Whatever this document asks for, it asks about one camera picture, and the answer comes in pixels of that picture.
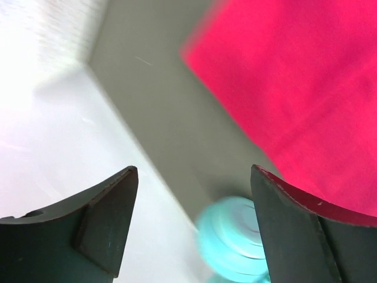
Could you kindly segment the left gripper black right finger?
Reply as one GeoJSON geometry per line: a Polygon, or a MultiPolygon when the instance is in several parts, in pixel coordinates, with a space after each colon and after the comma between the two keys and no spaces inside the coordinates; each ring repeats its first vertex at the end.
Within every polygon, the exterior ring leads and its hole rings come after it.
{"type": "Polygon", "coordinates": [[[250,185],[272,282],[376,282],[376,218],[253,165],[250,185]]]}

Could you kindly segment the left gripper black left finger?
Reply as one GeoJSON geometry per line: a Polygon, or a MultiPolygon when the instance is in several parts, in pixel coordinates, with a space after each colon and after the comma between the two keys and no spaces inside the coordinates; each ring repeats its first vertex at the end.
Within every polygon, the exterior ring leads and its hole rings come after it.
{"type": "Polygon", "coordinates": [[[19,218],[1,219],[2,282],[113,282],[138,191],[129,166],[19,218]]]}

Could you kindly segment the red t shirt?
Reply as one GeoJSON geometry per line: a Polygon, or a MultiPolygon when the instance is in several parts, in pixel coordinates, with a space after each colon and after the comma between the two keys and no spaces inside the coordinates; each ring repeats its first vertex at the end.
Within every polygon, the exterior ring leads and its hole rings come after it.
{"type": "Polygon", "coordinates": [[[220,1],[181,54],[288,183],[376,215],[375,1],[220,1]]]}

